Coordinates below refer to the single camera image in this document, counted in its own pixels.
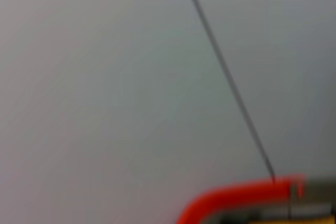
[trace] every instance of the black wire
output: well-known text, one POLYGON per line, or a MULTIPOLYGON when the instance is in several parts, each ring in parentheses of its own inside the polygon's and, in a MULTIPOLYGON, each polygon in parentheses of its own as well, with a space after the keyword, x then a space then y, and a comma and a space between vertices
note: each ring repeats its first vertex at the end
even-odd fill
POLYGON ((200 5, 199 0, 192 0, 192 2, 193 2, 193 5, 194 5, 194 7, 195 7, 195 9, 196 9, 196 11, 197 11, 200 19, 201 19, 201 22, 202 22, 202 25, 204 27, 204 30, 205 30, 205 32, 206 32, 206 34, 207 34, 207 36, 208 36, 208 38, 210 40, 210 43, 211 43, 211 45, 213 47, 213 50, 215 52, 215 55, 217 57, 217 60, 219 61, 220 67, 222 68, 222 71, 223 71, 223 73, 224 73, 224 75, 225 75, 225 77, 227 79, 227 82, 228 82, 228 84, 229 84, 229 86, 230 86, 230 88, 232 90, 234 98, 236 99, 238 107, 240 108, 240 111, 241 111, 241 113, 243 115, 243 118, 244 118, 244 120, 245 120, 245 122, 247 124, 247 127, 248 127, 248 129, 249 129, 249 131, 250 131, 250 133, 252 135, 252 138, 253 138, 256 146, 257 146, 257 149, 259 150, 259 152, 260 152, 260 154, 261 154, 261 156, 262 156, 262 158, 263 158, 263 160, 265 162, 265 165, 266 165, 266 168, 268 170, 268 173, 269 173, 269 175, 271 176, 272 179, 275 179, 275 172, 274 172, 274 169, 272 167, 272 164, 271 164, 271 162, 269 160, 269 157, 268 157, 268 155, 267 155, 267 153, 265 151, 264 146, 262 145, 262 142, 260 140, 258 132, 257 132, 257 130, 256 130, 256 128, 255 128, 255 126, 254 126, 254 124, 252 122, 252 119, 251 119, 251 117, 250 117, 250 115, 249 115, 249 113, 248 113, 248 111, 246 109, 246 106, 244 104, 242 96, 239 93, 237 85, 236 85, 236 83, 235 83, 235 81, 234 81, 234 79, 232 77, 232 74, 231 74, 231 72, 229 70, 229 67, 228 67, 228 65, 227 65, 227 63, 226 63, 226 61, 225 61, 225 59, 223 57, 223 53, 222 53, 222 51, 221 51, 221 49, 220 49, 220 47, 218 45, 218 42, 217 42, 217 40, 216 40, 216 38, 214 36, 214 33, 213 33, 213 31, 212 31, 212 29, 210 27, 210 24, 208 23, 208 21, 206 19, 206 16, 204 14, 203 8, 200 5))

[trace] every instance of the white wall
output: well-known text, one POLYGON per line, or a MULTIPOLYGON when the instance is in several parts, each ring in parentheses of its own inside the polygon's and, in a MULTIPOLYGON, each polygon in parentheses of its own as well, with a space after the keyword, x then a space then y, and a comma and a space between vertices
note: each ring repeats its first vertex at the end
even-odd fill
POLYGON ((276 173, 336 175, 336 1, 201 3, 276 173))
POLYGON ((0 10, 3 223, 174 223, 267 176, 190 0, 0 10))

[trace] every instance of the red plastic handle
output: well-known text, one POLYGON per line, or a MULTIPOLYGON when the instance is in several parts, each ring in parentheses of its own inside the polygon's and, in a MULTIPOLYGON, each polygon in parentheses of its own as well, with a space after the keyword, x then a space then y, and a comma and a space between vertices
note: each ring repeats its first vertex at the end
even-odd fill
POLYGON ((176 224, 200 224, 205 217, 219 210, 288 201, 293 183, 302 184, 303 177, 268 179, 212 190, 187 206, 176 224))

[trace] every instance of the yellow object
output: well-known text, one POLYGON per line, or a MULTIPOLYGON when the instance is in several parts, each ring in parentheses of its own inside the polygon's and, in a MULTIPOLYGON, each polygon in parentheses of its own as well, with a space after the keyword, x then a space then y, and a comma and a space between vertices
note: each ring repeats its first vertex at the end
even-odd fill
POLYGON ((335 217, 308 219, 308 220, 272 220, 272 221, 251 221, 249 224, 335 224, 335 217))

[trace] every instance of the gray surface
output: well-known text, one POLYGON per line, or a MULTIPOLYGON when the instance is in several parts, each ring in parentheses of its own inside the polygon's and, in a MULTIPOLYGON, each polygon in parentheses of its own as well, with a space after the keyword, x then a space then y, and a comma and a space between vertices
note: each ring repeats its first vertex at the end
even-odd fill
POLYGON ((277 174, 335 175, 335 0, 201 0, 277 174))
POLYGON ((190 0, 0 0, 6 224, 172 224, 267 176, 190 0))

